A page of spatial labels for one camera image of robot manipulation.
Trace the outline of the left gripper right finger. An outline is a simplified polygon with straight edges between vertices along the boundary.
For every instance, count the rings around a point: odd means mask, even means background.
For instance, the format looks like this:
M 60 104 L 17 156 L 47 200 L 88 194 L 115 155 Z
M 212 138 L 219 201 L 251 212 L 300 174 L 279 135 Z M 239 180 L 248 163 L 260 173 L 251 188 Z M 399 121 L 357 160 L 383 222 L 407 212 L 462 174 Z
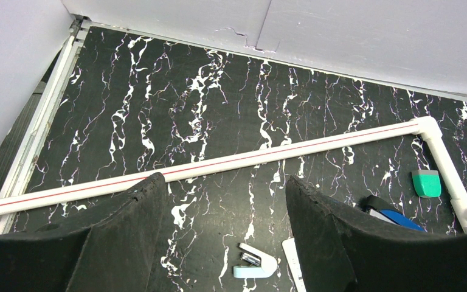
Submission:
M 387 223 L 296 176 L 285 194 L 307 291 L 467 291 L 467 234 Z

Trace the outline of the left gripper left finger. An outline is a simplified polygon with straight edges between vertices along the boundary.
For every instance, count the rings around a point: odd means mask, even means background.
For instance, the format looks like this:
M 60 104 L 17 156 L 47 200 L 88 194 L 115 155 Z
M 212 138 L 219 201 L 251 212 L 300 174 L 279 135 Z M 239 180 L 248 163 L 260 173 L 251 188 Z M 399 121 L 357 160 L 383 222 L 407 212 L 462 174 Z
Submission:
M 155 173 L 58 223 L 0 235 L 0 291 L 146 291 L 167 204 Z

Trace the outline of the white PVC pipe frame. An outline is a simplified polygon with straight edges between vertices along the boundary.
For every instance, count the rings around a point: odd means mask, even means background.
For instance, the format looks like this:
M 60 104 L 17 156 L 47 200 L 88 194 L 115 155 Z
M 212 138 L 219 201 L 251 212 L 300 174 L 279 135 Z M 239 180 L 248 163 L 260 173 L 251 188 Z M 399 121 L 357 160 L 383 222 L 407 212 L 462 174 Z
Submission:
M 451 197 L 452 208 L 463 230 L 467 232 L 467 191 L 443 143 L 441 129 L 431 116 L 368 130 L 166 167 L 159 169 L 159 173 L 164 176 L 166 182 L 170 183 L 408 134 L 419 135 L 427 143 Z M 154 171 L 151 170 L 1 198 L 0 215 L 122 192 L 152 174 Z

